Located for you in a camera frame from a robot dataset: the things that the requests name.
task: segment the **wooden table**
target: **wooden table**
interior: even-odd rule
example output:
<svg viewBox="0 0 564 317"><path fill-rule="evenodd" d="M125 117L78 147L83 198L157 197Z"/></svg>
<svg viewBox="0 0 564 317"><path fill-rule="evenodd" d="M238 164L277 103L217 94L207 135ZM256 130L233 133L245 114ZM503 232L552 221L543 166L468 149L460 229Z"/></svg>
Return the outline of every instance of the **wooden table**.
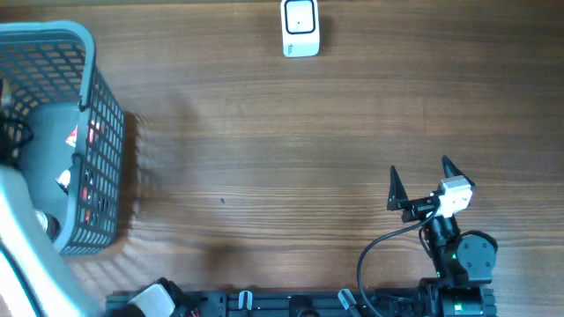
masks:
<svg viewBox="0 0 564 317"><path fill-rule="evenodd" d="M461 229L500 243L500 316L564 308L564 33L556 3L321 3L322 52L282 55L279 4L2 10L73 19L128 112L121 238L70 258L103 299L187 289L356 287L389 168L412 198L441 155L478 185ZM434 274L416 232L372 251L370 287Z"/></svg>

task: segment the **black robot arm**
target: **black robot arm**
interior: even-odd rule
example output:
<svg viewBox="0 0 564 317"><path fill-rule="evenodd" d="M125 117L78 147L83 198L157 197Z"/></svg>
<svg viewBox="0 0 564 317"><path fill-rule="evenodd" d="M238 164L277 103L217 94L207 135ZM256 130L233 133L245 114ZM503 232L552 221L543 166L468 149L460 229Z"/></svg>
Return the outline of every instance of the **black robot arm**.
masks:
<svg viewBox="0 0 564 317"><path fill-rule="evenodd" d="M417 289L375 290L370 299L360 283L360 293L373 303L368 307L376 308L376 316L496 315L493 291L484 286L492 282L497 242L480 231L461 233L455 214L468 207L476 185L446 156L442 167L445 179L438 188L414 200L408 198L396 168L390 168L388 210L401 210L404 223L418 222L409 228L419 227L421 244L433 260L437 277L421 279Z"/></svg>

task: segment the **red object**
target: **red object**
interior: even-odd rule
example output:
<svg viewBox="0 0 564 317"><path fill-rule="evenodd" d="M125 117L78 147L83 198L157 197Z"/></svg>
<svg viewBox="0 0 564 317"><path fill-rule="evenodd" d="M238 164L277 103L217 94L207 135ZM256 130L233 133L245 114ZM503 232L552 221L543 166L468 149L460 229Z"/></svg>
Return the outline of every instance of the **red object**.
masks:
<svg viewBox="0 0 564 317"><path fill-rule="evenodd" d="M90 128L90 133L88 134L88 141L90 144L94 141L94 130Z"/></svg>
<svg viewBox="0 0 564 317"><path fill-rule="evenodd" d="M77 135L78 135L78 126L70 133L70 136L67 137L66 143L72 147L77 147Z"/></svg>

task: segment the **small white object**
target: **small white object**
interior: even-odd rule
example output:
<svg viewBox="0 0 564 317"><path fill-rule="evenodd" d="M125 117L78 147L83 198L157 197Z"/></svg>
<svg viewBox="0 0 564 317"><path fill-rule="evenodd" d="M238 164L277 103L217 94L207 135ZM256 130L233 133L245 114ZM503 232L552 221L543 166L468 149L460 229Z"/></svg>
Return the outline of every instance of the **small white object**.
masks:
<svg viewBox="0 0 564 317"><path fill-rule="evenodd" d="M71 183L71 171L64 170L64 172L61 173L61 176L59 176L57 180L65 187L69 186L69 184Z"/></svg>
<svg viewBox="0 0 564 317"><path fill-rule="evenodd" d="M41 228L43 228L43 231L47 232L47 227L49 226L49 223L45 213L40 210L35 210L35 216L37 217L37 221L39 221Z"/></svg>
<svg viewBox="0 0 564 317"><path fill-rule="evenodd" d="M280 17L286 57L305 57L319 53L317 0L282 0Z"/></svg>
<svg viewBox="0 0 564 317"><path fill-rule="evenodd" d="M146 317L170 316L174 311L174 302L161 284L153 284L130 300Z"/></svg>
<svg viewBox="0 0 564 317"><path fill-rule="evenodd" d="M436 217L452 217L461 210L465 210L472 197L471 185L464 176L455 176L441 180L444 195L440 195L441 206Z"/></svg>

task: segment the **wire mesh basket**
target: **wire mesh basket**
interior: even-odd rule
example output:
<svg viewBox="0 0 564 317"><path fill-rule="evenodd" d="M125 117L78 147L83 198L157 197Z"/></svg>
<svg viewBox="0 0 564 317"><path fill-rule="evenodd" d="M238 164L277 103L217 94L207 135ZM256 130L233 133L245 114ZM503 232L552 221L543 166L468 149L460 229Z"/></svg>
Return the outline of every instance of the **wire mesh basket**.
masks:
<svg viewBox="0 0 564 317"><path fill-rule="evenodd" d="M61 254L95 254L115 239L124 119L96 67L92 35L70 21L0 25L0 77L12 101L0 115L33 206L55 216ZM76 133L76 144L65 142ZM55 179L70 171L66 194Z"/></svg>

